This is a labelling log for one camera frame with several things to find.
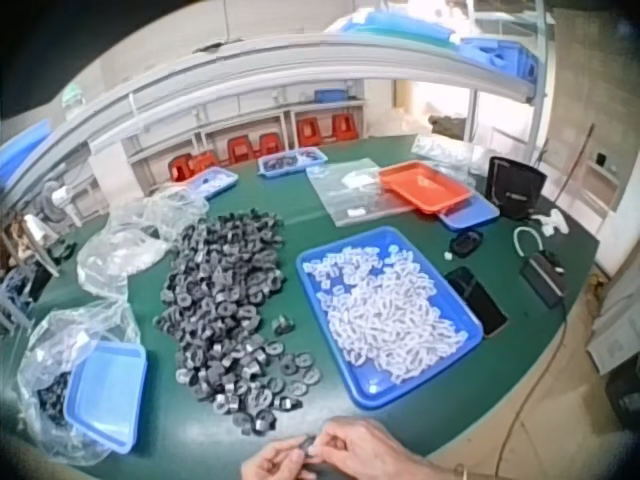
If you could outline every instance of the black smartphone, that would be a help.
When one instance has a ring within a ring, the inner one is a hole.
[[[507,324],[507,316],[489,296],[476,276],[467,267],[459,267],[445,275],[458,295],[482,324],[485,337],[498,333]]]

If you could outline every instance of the tiled floor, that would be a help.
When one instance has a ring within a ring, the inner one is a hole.
[[[585,352],[590,330],[591,317],[583,294],[571,311],[566,340],[558,357],[513,432],[501,475],[536,480],[599,478],[630,441],[609,406],[604,380],[597,375]],[[492,474],[513,415],[558,340],[507,399],[466,434],[436,452],[432,460],[451,467],[464,463],[470,471]],[[49,464],[31,447],[9,447],[32,478],[86,478],[63,466]]]

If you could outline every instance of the person's left hand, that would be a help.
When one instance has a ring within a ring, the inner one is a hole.
[[[272,442],[242,464],[242,480],[313,480],[315,473],[302,468],[305,454],[298,445],[305,437]]]

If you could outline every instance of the person's right hand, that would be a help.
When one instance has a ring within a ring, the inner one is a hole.
[[[358,480],[430,480],[440,476],[436,467],[409,452],[371,420],[330,420],[309,453]]]

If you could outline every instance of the workbench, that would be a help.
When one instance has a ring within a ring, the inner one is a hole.
[[[330,162],[369,157],[378,165],[387,166],[412,158],[413,139],[413,136],[371,138],[333,145],[323,151]],[[197,403],[189,389],[175,381],[177,344],[151,324],[152,318],[163,310],[159,294],[169,270],[169,259],[164,258],[129,278],[129,302],[149,359],[137,444],[129,455],[112,453],[100,464],[83,468],[88,474],[138,480],[237,478],[240,463],[266,442],[317,432],[326,419],[335,415],[375,418],[409,449],[429,455],[480,421],[508,395],[536,363],[564,321],[562,309],[549,310],[519,275],[522,260],[513,247],[512,234],[518,225],[514,221],[500,218],[481,227],[484,242],[480,248],[464,260],[447,261],[443,254],[454,234],[435,217],[414,211],[336,228],[304,173],[266,180],[256,176],[254,162],[234,170],[240,177],[238,185],[212,199],[209,216],[255,206],[283,217],[286,244],[281,258],[288,281],[283,291],[262,307],[262,315],[270,320],[286,314],[295,320],[296,330],[283,337],[286,348],[310,351],[324,378],[304,397],[304,408],[278,414],[275,432],[265,438],[241,436],[228,416],[214,414],[209,403]],[[542,199],[539,207],[548,213],[551,203]],[[91,221],[77,230],[73,239],[82,245],[104,222],[104,217]],[[566,269],[568,312],[585,283],[598,242],[572,218],[567,217],[567,223],[568,235],[556,233],[544,242]],[[468,266],[509,317],[509,323],[407,396],[380,410],[362,411],[351,402],[343,386],[298,279],[295,260],[309,248],[381,225],[402,232],[442,274],[461,265]],[[526,240],[523,236],[523,248],[533,249],[533,243]],[[52,308],[80,306],[90,300],[91,296],[77,284],[73,259],[62,266],[60,278],[51,280],[36,305],[35,315],[40,321]],[[267,328],[263,327],[262,332],[267,332]],[[4,340],[0,349],[3,385],[0,410],[5,431],[15,428],[17,410],[15,397],[4,387],[15,379],[25,344],[26,336],[22,334]]]

